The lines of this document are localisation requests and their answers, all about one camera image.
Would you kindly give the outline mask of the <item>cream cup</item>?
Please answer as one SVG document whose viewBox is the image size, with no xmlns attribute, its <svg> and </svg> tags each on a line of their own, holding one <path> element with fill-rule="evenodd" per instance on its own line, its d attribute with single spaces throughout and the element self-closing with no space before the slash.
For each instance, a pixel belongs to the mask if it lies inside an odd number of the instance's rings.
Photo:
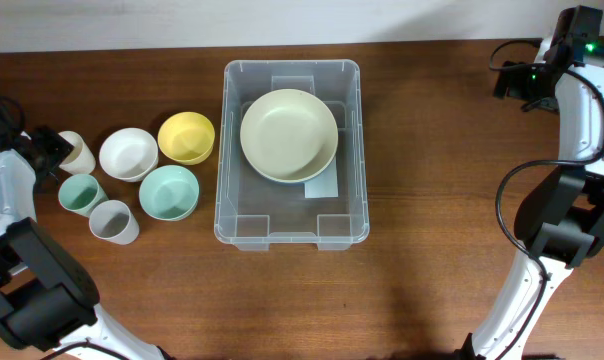
<svg viewBox="0 0 604 360">
<path fill-rule="evenodd" d="M 62 131 L 59 135 L 73 146 L 60 168 L 72 175 L 92 173 L 96 167 L 95 157 L 83 138 L 73 131 Z"/>
</svg>

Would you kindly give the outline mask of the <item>cream bowl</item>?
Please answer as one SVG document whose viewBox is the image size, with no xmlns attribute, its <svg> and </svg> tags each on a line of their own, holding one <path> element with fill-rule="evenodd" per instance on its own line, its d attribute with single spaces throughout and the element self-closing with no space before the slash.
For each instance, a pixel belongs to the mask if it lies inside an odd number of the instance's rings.
<svg viewBox="0 0 604 360">
<path fill-rule="evenodd" d="M 241 138 L 244 154 L 260 174 L 293 180 L 317 176 L 334 158 L 334 133 L 260 131 Z"/>
<path fill-rule="evenodd" d="M 263 177 L 300 183 L 323 172 L 338 147 L 331 110 L 316 96 L 296 89 L 271 91 L 250 105 L 240 127 L 248 163 Z"/>
</svg>

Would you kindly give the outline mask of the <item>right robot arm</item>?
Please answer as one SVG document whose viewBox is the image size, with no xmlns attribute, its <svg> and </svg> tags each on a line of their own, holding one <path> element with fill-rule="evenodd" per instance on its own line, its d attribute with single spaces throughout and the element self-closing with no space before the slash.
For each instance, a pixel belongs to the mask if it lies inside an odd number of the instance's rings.
<svg viewBox="0 0 604 360">
<path fill-rule="evenodd" d="M 588 6 L 563 10 L 552 36 L 531 39 L 531 63 L 506 61 L 493 95 L 522 101 L 560 118 L 559 154 L 551 173 L 525 197 L 514 225 L 502 213 L 506 185 L 533 160 L 510 170 L 495 198 L 499 227 L 515 246 L 507 280 L 485 321 L 467 335 L 456 359 L 520 359 L 533 327 L 559 285 L 604 247 L 603 12 Z"/>
</svg>

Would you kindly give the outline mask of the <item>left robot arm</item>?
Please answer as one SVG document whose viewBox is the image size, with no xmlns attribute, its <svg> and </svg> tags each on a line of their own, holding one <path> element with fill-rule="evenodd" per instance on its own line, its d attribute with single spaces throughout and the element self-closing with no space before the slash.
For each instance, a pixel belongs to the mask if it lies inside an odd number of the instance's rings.
<svg viewBox="0 0 604 360">
<path fill-rule="evenodd" d="M 47 126 L 25 130 L 0 96 L 0 338 L 46 358 L 167 359 L 100 305 L 85 268 L 38 225 L 34 193 L 74 147 Z"/>
</svg>

